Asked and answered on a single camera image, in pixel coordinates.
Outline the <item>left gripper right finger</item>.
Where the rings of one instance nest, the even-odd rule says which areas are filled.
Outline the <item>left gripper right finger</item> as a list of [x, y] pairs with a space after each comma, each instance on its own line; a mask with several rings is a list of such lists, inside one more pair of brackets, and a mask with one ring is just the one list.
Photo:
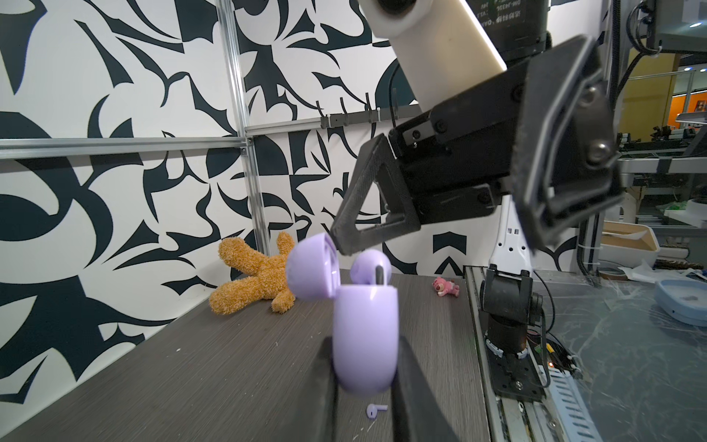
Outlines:
[[412, 346], [402, 336], [391, 388], [393, 440], [459, 441], [429, 387]]

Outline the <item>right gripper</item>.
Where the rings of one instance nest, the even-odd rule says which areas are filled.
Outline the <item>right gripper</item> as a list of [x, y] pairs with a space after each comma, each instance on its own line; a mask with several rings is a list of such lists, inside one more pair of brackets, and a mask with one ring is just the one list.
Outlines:
[[[488, 217], [508, 192], [511, 163], [528, 246], [554, 246], [620, 202], [618, 158], [596, 42], [578, 35], [364, 143], [331, 237], [353, 255], [421, 223]], [[357, 228], [372, 190], [381, 222]]]

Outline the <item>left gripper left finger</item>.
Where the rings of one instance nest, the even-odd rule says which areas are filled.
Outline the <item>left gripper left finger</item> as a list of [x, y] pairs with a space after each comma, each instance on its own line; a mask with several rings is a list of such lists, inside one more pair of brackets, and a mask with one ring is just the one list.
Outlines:
[[294, 408], [294, 441], [334, 441], [339, 386], [333, 368], [333, 339], [326, 337], [316, 353]]

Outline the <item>purple earbud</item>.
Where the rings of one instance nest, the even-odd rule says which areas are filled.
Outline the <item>purple earbud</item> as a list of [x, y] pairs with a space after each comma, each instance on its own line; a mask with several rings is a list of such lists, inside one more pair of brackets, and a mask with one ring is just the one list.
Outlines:
[[366, 416], [369, 420], [376, 420], [380, 413], [387, 412], [388, 405], [370, 403], [366, 407]]
[[374, 249], [361, 252], [350, 270], [351, 280], [356, 285], [389, 285], [391, 275], [390, 260]]

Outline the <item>purple earbud charging case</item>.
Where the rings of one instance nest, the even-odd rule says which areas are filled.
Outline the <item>purple earbud charging case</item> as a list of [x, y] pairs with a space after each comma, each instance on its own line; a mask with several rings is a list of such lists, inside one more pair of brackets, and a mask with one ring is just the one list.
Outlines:
[[333, 303], [333, 367], [339, 384], [361, 396], [384, 392], [398, 364], [397, 288], [343, 283], [338, 252], [326, 233], [295, 246], [285, 275], [296, 298]]

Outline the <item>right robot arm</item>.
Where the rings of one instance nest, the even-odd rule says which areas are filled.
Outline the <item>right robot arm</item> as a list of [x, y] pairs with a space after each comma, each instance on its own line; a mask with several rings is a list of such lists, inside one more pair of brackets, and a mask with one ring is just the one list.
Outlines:
[[422, 226], [500, 222], [485, 281], [485, 345], [527, 364], [530, 325], [544, 325], [532, 254], [620, 200], [613, 115], [594, 39], [550, 46], [544, 2], [486, 29], [465, 1], [364, 1], [390, 42], [421, 114], [365, 143], [331, 226], [350, 255]]

